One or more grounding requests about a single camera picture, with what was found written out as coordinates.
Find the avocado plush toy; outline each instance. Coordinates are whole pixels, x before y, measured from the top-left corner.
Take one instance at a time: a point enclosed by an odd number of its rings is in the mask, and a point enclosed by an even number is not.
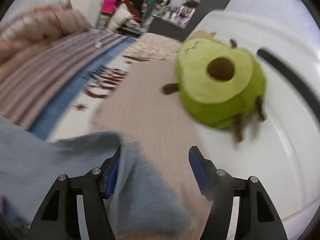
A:
[[[178,84],[163,87],[165,94],[179,91],[186,110],[199,122],[214,128],[235,125],[241,142],[242,120],[254,109],[261,121],[266,80],[260,64],[244,48],[213,38],[214,33],[194,33],[177,52]]]

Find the clothing pile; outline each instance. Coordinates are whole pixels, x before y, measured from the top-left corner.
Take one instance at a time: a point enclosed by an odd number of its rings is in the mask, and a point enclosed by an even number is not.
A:
[[[132,29],[139,29],[142,23],[143,2],[144,0],[116,0],[115,12],[108,22],[107,29],[115,32],[124,24]]]
[[[164,7],[158,11],[156,17],[161,17],[178,27],[185,28],[193,16],[196,8],[180,5],[179,7],[171,8],[170,6]]]

